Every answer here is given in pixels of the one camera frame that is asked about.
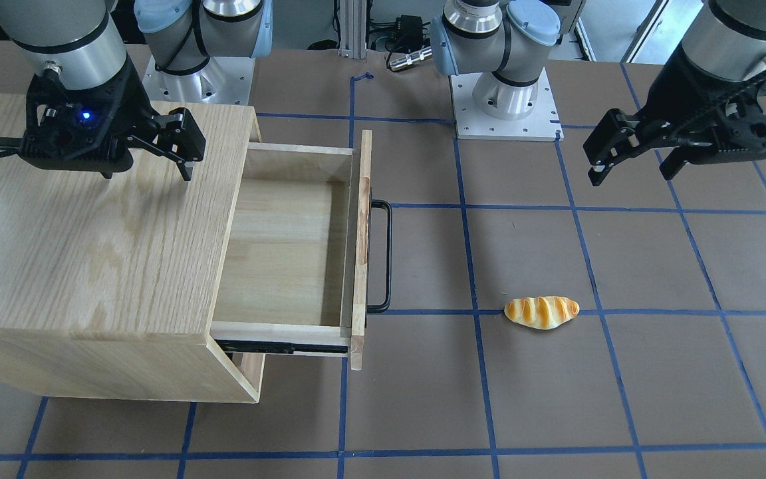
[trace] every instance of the metal mounting plate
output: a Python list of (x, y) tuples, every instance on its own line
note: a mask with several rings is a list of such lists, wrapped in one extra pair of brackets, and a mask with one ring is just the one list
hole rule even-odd
[(483, 112), (471, 97), (481, 73), (455, 75), (451, 79), (453, 115), (457, 119), (457, 136), (464, 140), (523, 140), (524, 142), (554, 142), (563, 128), (557, 116), (554, 95), (548, 84), (545, 68), (537, 80), (540, 92), (534, 110), (521, 120), (503, 120)]
[[(214, 103), (219, 105), (247, 105), (250, 103), (250, 88), (253, 85), (253, 67), (255, 67), (255, 58), (234, 58), (234, 57), (214, 57), (221, 65), (230, 82), (228, 88), (201, 100), (186, 100), (195, 103)], [(144, 88), (150, 100), (154, 101), (184, 101), (180, 98), (171, 98), (164, 94), (164, 85), (161, 75), (156, 73), (156, 60), (150, 57), (150, 63), (146, 66), (144, 75)]]

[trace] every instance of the bread roll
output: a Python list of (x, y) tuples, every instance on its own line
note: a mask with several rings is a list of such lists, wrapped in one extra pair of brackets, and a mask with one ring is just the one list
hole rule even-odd
[(578, 315), (578, 303), (562, 296), (523, 297), (504, 308), (510, 321), (535, 329), (554, 329)]

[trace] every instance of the drawer handle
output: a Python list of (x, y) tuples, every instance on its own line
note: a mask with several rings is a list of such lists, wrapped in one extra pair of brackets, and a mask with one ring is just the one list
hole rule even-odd
[(392, 302), (392, 205), (383, 200), (371, 200), (372, 208), (386, 210), (386, 297), (381, 304), (368, 304), (365, 312), (370, 315), (385, 313)]

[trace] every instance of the wooden box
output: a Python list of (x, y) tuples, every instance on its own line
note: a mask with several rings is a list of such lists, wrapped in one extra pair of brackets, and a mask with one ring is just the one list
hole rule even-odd
[[(250, 106), (185, 106), (209, 142), (191, 182), (140, 150), (110, 180), (0, 159), (0, 381), (256, 402), (265, 355), (219, 342), (361, 367), (371, 132), (358, 151), (271, 145)], [(0, 136), (24, 111), (0, 94)]]

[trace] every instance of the blue joint cap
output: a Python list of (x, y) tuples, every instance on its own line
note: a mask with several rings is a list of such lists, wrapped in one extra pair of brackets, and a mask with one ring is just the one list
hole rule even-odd
[(443, 75), (459, 75), (457, 61), (453, 57), (451, 41), (441, 16), (431, 19), (431, 50), (434, 52), (434, 64)]
[(540, 0), (511, 0), (507, 4), (510, 24), (540, 45), (551, 46), (560, 35), (557, 12)]
[(250, 58), (267, 57), (273, 48), (273, 2), (262, 0), (262, 19), (259, 21), (259, 35)]
[(164, 30), (191, 8), (191, 0), (136, 0), (134, 18), (141, 33)]

